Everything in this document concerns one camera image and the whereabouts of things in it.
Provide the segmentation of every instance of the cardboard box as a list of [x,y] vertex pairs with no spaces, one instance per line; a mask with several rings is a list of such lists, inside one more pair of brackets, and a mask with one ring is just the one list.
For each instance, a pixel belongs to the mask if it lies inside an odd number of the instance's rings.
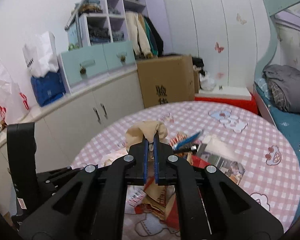
[[191,56],[160,57],[137,62],[145,108],[194,100]]
[[193,70],[193,78],[194,78],[194,93],[199,93],[200,90],[200,78],[199,78],[199,70]]

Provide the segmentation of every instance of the plastic bag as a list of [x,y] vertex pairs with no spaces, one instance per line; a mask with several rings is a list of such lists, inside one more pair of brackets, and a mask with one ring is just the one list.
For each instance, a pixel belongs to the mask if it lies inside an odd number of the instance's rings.
[[0,62],[0,115],[6,124],[15,123],[29,113],[27,97]]
[[37,35],[35,44],[25,44],[22,50],[32,76],[44,77],[49,71],[56,73],[59,70],[55,38],[51,32]]
[[205,74],[205,76],[200,74],[201,88],[206,91],[212,91],[217,85],[216,81],[210,77],[210,74],[207,71],[205,71]]

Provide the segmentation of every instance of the pink checkered tablecloth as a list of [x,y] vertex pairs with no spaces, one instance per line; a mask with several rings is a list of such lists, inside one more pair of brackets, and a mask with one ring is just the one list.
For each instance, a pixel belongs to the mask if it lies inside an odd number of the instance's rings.
[[[125,132],[134,123],[160,120],[170,139],[204,129],[230,145],[245,167],[239,186],[271,212],[288,230],[300,200],[298,159],[286,138],[265,119],[247,110],[212,102],[182,102],[147,108],[113,123],[85,145],[73,168],[100,164],[103,155],[124,147]],[[122,239],[180,239],[151,213],[126,214]]]

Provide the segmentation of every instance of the butterfly sticker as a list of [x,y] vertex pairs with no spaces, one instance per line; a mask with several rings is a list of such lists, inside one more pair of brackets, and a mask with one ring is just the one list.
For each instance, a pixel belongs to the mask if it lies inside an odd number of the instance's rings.
[[244,25],[247,23],[246,20],[242,20],[240,14],[237,14],[237,22],[239,22],[241,25]]
[[214,49],[216,51],[218,51],[218,53],[223,52],[223,50],[225,49],[225,47],[219,47],[219,43],[216,42],[216,46],[214,47]]

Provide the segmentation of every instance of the black device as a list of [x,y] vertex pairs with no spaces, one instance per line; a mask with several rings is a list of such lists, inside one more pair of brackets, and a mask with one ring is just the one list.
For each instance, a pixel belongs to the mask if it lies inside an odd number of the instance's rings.
[[[58,171],[35,174],[34,124],[8,126],[7,144],[17,197],[27,207],[23,210],[27,217],[18,217],[19,236],[24,240],[122,238],[127,186],[144,185],[147,179],[145,138],[110,166],[88,165],[65,172],[60,187],[55,187],[54,178],[41,179]],[[181,239],[277,240],[283,235],[281,223],[225,174],[213,165],[191,166],[174,155],[171,146],[160,143],[158,133],[154,168],[156,183],[175,186]]]
[[7,128],[9,169],[16,192],[17,214],[11,219],[19,228],[22,221],[54,195],[81,169],[66,167],[36,174],[34,123],[12,124]]

